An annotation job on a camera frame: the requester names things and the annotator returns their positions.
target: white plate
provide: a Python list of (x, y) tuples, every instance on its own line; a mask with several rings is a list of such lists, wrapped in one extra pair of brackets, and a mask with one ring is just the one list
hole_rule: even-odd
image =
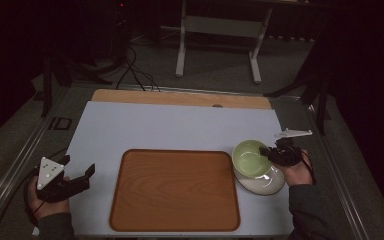
[(262, 178), (249, 178), (234, 168), (236, 179), (249, 191), (259, 195), (272, 195), (279, 192), (285, 185), (282, 171), (272, 166), (270, 171)]

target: brown tray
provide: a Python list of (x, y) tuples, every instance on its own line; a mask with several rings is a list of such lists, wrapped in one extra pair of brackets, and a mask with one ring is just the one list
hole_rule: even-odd
[(229, 154), (142, 150), (124, 153), (110, 226), (120, 232), (234, 231), (240, 216)]

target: green bowl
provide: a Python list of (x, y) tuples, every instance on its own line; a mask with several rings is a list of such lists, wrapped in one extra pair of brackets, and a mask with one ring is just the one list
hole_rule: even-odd
[(266, 156), (260, 154), (260, 147), (267, 148), (257, 140), (246, 140), (233, 149), (233, 166), (242, 175), (249, 178), (261, 178), (270, 170), (272, 164)]

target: human hand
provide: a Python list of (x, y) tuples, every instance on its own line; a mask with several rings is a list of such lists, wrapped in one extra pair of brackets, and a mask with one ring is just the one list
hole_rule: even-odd
[(36, 194), (37, 179), (38, 177), (33, 177), (29, 185), (30, 209), (36, 219), (40, 220), (43, 217), (56, 213), (70, 212), (68, 199), (57, 203), (48, 203), (38, 199)]
[[(310, 159), (308, 159), (307, 151), (303, 150), (302, 157), (304, 161), (313, 168)], [(283, 172), (285, 181), (288, 186), (299, 185), (299, 184), (313, 184), (313, 178), (311, 177), (310, 171), (306, 168), (303, 162), (299, 162), (294, 166), (286, 167), (279, 164), (273, 163), (273, 165)]]

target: sleeve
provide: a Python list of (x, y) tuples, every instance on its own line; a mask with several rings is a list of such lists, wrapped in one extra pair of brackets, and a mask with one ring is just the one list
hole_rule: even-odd
[(41, 240), (73, 240), (74, 229), (71, 225), (71, 213), (57, 213), (39, 220), (39, 238)]
[(288, 240), (334, 240), (332, 217), (315, 185), (295, 185), (289, 188), (289, 211), (294, 230)]

